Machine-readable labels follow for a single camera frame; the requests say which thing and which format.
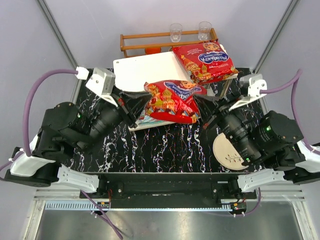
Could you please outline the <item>red Konfety candy bag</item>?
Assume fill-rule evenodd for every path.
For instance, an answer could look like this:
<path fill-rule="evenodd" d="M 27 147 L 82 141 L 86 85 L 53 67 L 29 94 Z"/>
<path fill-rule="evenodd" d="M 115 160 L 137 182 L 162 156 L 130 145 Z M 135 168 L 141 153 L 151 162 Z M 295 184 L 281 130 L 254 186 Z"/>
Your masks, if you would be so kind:
<path fill-rule="evenodd" d="M 217 40 L 175 46 L 172 51 L 191 81 L 198 85 L 224 81 L 239 73 Z"/>
<path fill-rule="evenodd" d="M 194 95 L 207 94 L 204 87 L 183 80 L 146 82 L 144 89 L 152 95 L 145 106 L 145 114 L 156 120 L 179 124 L 197 122 L 200 113 Z"/>

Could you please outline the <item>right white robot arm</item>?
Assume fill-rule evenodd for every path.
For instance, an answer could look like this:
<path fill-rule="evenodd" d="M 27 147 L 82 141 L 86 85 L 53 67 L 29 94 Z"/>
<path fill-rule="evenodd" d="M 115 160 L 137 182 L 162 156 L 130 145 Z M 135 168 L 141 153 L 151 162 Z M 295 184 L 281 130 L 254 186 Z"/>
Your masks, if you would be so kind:
<path fill-rule="evenodd" d="M 316 149 L 307 148 L 295 120 L 271 110 L 252 127 L 241 110 L 232 108 L 239 100 L 238 94 L 223 98 L 196 94 L 193 99 L 203 129 L 220 128 L 220 136 L 238 153 L 242 166 L 265 166 L 263 170 L 228 180 L 231 195 L 252 192 L 278 181 L 298 185 L 319 181 L 320 156 Z"/>

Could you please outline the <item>teal Fox's mint candy bag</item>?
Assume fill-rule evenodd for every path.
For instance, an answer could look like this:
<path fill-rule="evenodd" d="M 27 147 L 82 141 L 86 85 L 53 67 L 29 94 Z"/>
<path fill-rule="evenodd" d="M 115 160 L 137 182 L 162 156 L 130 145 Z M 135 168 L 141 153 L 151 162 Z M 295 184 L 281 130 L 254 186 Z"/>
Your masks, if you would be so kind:
<path fill-rule="evenodd" d="M 149 115 L 147 115 L 146 111 L 143 110 L 137 120 L 138 125 L 156 125 L 156 124 L 164 124 L 165 121 L 155 119 Z"/>

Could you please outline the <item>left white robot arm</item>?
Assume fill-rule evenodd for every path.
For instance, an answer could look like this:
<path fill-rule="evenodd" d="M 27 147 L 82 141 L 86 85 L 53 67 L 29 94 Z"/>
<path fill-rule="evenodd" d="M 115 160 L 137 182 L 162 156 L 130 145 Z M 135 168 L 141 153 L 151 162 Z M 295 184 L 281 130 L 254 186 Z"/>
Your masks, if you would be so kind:
<path fill-rule="evenodd" d="M 62 164 L 74 151 L 89 152 L 119 124 L 136 127 L 136 120 L 151 99 L 151 94 L 116 89 L 111 97 L 117 105 L 101 99 L 92 117 L 87 117 L 71 102 L 63 102 L 45 111 L 41 128 L 30 144 L 31 155 L 15 148 L 13 164 L 4 180 L 30 187 L 52 184 L 79 189 L 102 196 L 108 192 L 107 180 L 71 170 Z"/>

